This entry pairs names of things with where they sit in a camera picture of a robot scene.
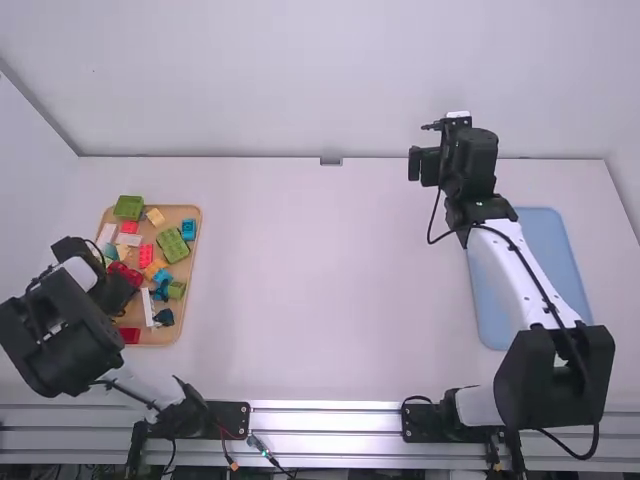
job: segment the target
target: green lego brick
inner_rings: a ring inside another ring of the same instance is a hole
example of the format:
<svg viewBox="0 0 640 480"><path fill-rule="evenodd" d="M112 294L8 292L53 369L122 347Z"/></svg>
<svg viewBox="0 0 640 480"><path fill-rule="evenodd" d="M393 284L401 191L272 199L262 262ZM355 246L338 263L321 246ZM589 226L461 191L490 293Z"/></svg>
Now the green lego brick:
<svg viewBox="0 0 640 480"><path fill-rule="evenodd" d="M187 284L183 282L171 282L169 284L169 298L180 300L187 289Z"/></svg>
<svg viewBox="0 0 640 480"><path fill-rule="evenodd" d="M118 203L116 203L113 209L113 215L118 218L137 221L138 218L140 218L143 208L144 199L142 197L120 195L118 197Z"/></svg>
<svg viewBox="0 0 640 480"><path fill-rule="evenodd" d="M169 263L179 262L183 258L187 258L191 253L189 246L182 239L180 230L176 227L160 232L156 237L156 241L162 248L162 252Z"/></svg>

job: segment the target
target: light blue mat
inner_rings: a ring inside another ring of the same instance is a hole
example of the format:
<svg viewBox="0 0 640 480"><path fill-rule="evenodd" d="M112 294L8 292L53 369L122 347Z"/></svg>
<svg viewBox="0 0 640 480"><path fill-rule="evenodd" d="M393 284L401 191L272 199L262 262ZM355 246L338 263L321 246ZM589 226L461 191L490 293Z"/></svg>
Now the light blue mat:
<svg viewBox="0 0 640 480"><path fill-rule="evenodd" d="M521 207L515 210L524 238L553 286L584 323L593 325L587 296L560 214L552 208ZM468 256L467 260L480 340L493 350L508 350L516 334L515 323L507 318L482 267Z"/></svg>

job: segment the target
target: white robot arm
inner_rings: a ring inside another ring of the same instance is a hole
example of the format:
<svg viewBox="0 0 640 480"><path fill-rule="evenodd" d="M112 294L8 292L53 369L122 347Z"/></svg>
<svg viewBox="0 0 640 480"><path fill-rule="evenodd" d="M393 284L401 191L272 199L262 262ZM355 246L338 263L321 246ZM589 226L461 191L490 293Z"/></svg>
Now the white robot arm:
<svg viewBox="0 0 640 480"><path fill-rule="evenodd" d="M484 269L488 281L519 330L489 385L453 388L438 404L403 408L402 424L416 427L405 441L479 441L495 432L594 425L604 412L615 344L606 327L587 326L560 297L522 235L518 215L494 192L498 137L473 128L469 112L453 112L422 127L442 133L439 147L409 150L409 180L437 187L446 195L450 230L427 241L456 234L463 249ZM405 400L428 400L414 396Z"/></svg>

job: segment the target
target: lego brick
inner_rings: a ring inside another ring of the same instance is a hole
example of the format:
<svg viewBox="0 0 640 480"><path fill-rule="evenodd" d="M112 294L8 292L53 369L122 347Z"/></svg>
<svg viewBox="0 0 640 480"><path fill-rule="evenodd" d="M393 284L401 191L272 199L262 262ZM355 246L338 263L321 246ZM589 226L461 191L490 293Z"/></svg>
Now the lego brick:
<svg viewBox="0 0 640 480"><path fill-rule="evenodd" d="M167 272L166 269L161 268L153 276L153 281L160 285L165 280L168 280L168 283L171 283L173 281L173 275Z"/></svg>
<svg viewBox="0 0 640 480"><path fill-rule="evenodd" d="M140 245L138 249L138 266L140 268L147 268L151 262L153 262L153 245Z"/></svg>
<svg viewBox="0 0 640 480"><path fill-rule="evenodd" d="M122 233L138 233L138 222L134 222L133 220L127 220L120 227L120 232L122 232Z"/></svg>
<svg viewBox="0 0 640 480"><path fill-rule="evenodd" d="M151 281L153 280L153 276L158 273L158 270L160 270L161 268L167 268L168 266L169 264L167 264L167 262L165 262L161 258L156 258L149 264L147 268L144 269L144 276L147 278L147 280Z"/></svg>
<svg viewBox="0 0 640 480"><path fill-rule="evenodd" d="M135 327L119 327L120 335L127 345L137 345L140 343L140 329Z"/></svg>
<svg viewBox="0 0 640 480"><path fill-rule="evenodd" d="M129 247L127 245L116 245L116 250L118 251L118 260L124 261L129 254Z"/></svg>
<svg viewBox="0 0 640 480"><path fill-rule="evenodd" d="M169 282L161 283L153 293L154 300L162 300L163 302L169 301Z"/></svg>
<svg viewBox="0 0 640 480"><path fill-rule="evenodd" d="M144 323L147 327L153 328L155 326L153 317L156 316L156 312L155 312L155 306L153 304L153 300L151 299L151 295L149 295L149 289L147 287L142 287L140 289L140 295L142 296L142 309L144 311Z"/></svg>
<svg viewBox="0 0 640 480"><path fill-rule="evenodd" d="M189 256L191 250L177 228L169 228L158 234L156 241L169 263L176 263Z"/></svg>
<svg viewBox="0 0 640 480"><path fill-rule="evenodd" d="M109 257L111 260L120 260L118 256L118 249L113 243L107 243L102 251L105 257Z"/></svg>
<svg viewBox="0 0 640 480"><path fill-rule="evenodd" d="M162 213L160 213L160 210L158 210L157 208L152 208L146 213L146 215L149 221L156 228L164 223L164 215L162 215Z"/></svg>
<svg viewBox="0 0 640 480"><path fill-rule="evenodd" d="M134 288L139 288L140 285L142 285L142 281L143 281L142 274L136 270L133 270L127 267L122 262L116 261L111 263L111 265L109 265L109 267L107 268L107 273L114 273L114 272L118 272L120 275L126 278L127 281Z"/></svg>
<svg viewBox="0 0 640 480"><path fill-rule="evenodd" d="M193 241L196 239L196 219L185 218L182 220L182 238L185 241Z"/></svg>
<svg viewBox="0 0 640 480"><path fill-rule="evenodd" d="M169 284L169 298L180 300L184 292L187 290L187 284L184 282L171 282Z"/></svg>
<svg viewBox="0 0 640 480"><path fill-rule="evenodd" d="M153 320L158 326L171 327L175 325L175 319L173 318L173 312L170 308L163 308L160 310Z"/></svg>
<svg viewBox="0 0 640 480"><path fill-rule="evenodd" d="M144 208L144 199L138 196L120 195L113 209L113 215L125 220L138 220Z"/></svg>
<svg viewBox="0 0 640 480"><path fill-rule="evenodd" d="M119 233L116 237L116 243L129 245L130 247L139 247L142 243L142 235L134 235L132 233Z"/></svg>
<svg viewBox="0 0 640 480"><path fill-rule="evenodd" d="M96 240L96 245L103 253L107 243L111 243L113 240L113 236L116 233L116 227L117 225L115 223L105 223L102 226L102 230L100 230L100 234Z"/></svg>

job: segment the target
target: wooden board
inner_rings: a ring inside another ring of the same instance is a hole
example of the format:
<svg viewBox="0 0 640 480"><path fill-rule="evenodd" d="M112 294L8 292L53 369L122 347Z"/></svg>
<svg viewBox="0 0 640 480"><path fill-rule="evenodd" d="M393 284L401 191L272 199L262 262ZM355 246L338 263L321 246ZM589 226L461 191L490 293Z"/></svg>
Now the wooden board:
<svg viewBox="0 0 640 480"><path fill-rule="evenodd" d="M113 208L114 206L107 208L102 215L100 227L98 229L98 232L96 233L96 239L100 234L100 231L102 230L102 226L105 223L115 223L118 226L116 234L113 237L114 241L116 235L120 233L120 226L122 225L123 220L113 216ZM166 260L164 258L164 255L162 254L162 249L156 243L156 235L163 230L166 230L167 228L178 227L178 229L180 229L182 226L182 220L185 218L196 219L196 240L194 242L187 242L187 245L189 245L189 248L191 249L191 254L187 258L173 265L169 265L169 267L167 268L167 270L169 271L169 273L171 273L171 275L173 275L173 278L175 280L187 282L187 290L184 293L182 299L169 299L167 303L164 303L161 300L155 301L156 312L159 312L163 308L170 308L172 310L175 325L171 327L148 328L145 325L144 321L142 297L140 293L136 293L133 299L127 305L124 316L115 318L116 324L119 327L137 327L141 330L140 343L137 345L128 346L171 345L180 337L180 333L182 332L182 324L184 322L187 298L191 286L191 271L193 269L198 237L200 236L200 226L202 225L202 213L200 212L200 209L195 205L145 205L143 211L146 212L152 208L157 208L158 210L160 210L165 218L165 222L160 227L156 228L143 215L142 220L138 225L138 235L142 235L143 244L153 244L154 259L161 258L163 260ZM138 248L131 247L129 250L129 254L125 258L123 263L129 268L142 271L139 268L138 260ZM145 279L142 286L154 289L157 285L154 282L150 282Z"/></svg>

